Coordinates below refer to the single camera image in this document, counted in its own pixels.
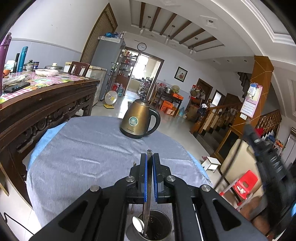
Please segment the right hand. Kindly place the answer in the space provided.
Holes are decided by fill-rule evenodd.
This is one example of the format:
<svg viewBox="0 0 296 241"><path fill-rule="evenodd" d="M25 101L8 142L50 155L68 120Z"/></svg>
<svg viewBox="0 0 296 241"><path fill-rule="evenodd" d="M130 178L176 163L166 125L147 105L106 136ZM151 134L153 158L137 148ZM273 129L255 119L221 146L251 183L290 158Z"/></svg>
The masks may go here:
<svg viewBox="0 0 296 241"><path fill-rule="evenodd" d="M266 208L266 205L267 201L263 196L255 196L250 200L250 202L245 204L239 212L261 233L263 233L268 240L273 240L274 233L269 232L270 225L267 220L267 215L263 214L263 210Z"/></svg>

